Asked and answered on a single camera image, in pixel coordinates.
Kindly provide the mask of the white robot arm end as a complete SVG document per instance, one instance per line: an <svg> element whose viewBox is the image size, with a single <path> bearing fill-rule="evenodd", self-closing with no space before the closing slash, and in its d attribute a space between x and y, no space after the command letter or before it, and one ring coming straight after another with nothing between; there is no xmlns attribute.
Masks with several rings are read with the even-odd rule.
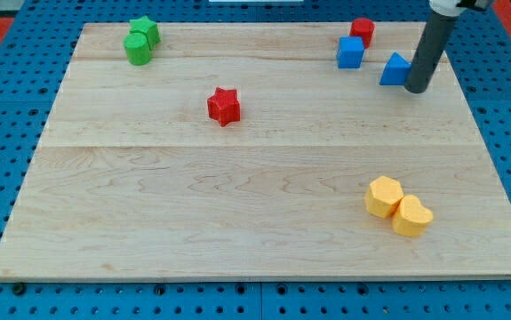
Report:
<svg viewBox="0 0 511 320"><path fill-rule="evenodd" d="M459 17L464 11L485 12L494 0L429 0L433 12L446 17Z"/></svg>

